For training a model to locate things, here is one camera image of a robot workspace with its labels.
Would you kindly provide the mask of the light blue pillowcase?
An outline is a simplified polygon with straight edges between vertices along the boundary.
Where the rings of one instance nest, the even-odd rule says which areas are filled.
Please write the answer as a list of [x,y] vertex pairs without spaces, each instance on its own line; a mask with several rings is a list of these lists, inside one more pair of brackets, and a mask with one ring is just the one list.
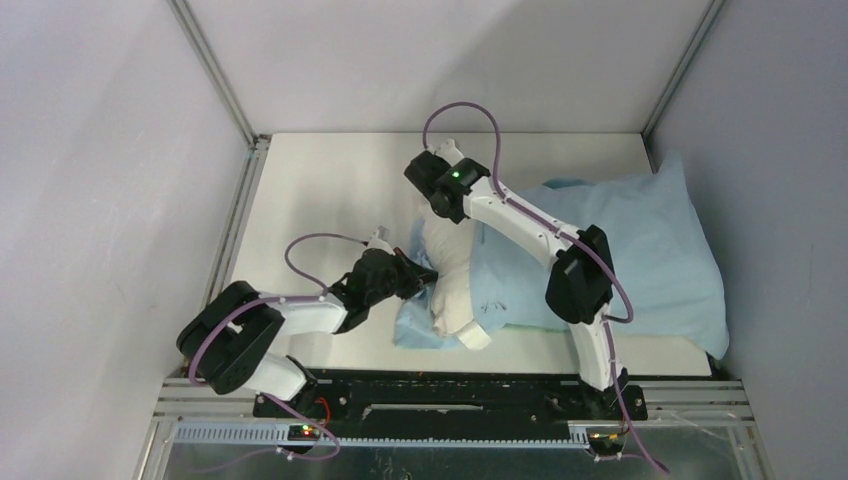
[[[655,174],[590,183],[553,178],[523,197],[559,220],[607,235],[616,277],[634,309],[611,303],[618,334],[681,336],[715,358],[730,336],[720,270],[689,198],[683,164],[670,158]],[[547,306],[548,272],[511,240],[477,222],[471,256],[471,298],[476,321],[488,335],[501,330],[562,332],[567,324]],[[410,257],[431,268],[422,239],[423,220],[410,240]],[[433,331],[430,300],[435,285],[403,303],[394,342],[408,349],[458,348]]]

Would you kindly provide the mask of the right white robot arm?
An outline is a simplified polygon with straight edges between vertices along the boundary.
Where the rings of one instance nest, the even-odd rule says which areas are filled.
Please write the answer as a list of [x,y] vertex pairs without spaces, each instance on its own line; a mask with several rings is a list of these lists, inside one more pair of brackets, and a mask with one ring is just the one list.
[[572,334],[585,411],[606,418],[622,403],[624,367],[618,358],[610,313],[613,297],[625,305],[623,322],[634,309],[614,273],[606,233],[558,220],[508,190],[487,167],[454,147],[423,151],[404,170],[432,211],[455,224],[475,220],[496,230],[531,255],[549,274],[548,308]]

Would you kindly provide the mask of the white pillow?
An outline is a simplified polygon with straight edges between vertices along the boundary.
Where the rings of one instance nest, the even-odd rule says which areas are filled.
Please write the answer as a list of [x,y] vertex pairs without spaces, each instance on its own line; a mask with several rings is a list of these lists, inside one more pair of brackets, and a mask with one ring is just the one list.
[[438,273],[430,300],[433,331],[443,339],[459,341],[468,350],[482,350],[491,337],[475,319],[470,273],[478,223],[465,219],[455,224],[425,205],[420,213],[425,253]]

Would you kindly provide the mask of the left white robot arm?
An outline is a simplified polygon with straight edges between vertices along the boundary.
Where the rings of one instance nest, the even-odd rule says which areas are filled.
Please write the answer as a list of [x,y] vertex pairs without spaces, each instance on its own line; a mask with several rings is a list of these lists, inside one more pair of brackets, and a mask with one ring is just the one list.
[[411,299],[438,277],[398,248],[368,248],[323,294],[268,294],[235,281],[188,323],[176,347],[189,362],[190,377],[216,394],[246,388],[277,398],[292,416],[304,416],[316,403],[315,379],[291,355],[272,353],[272,344],[280,337],[347,333],[375,305]]

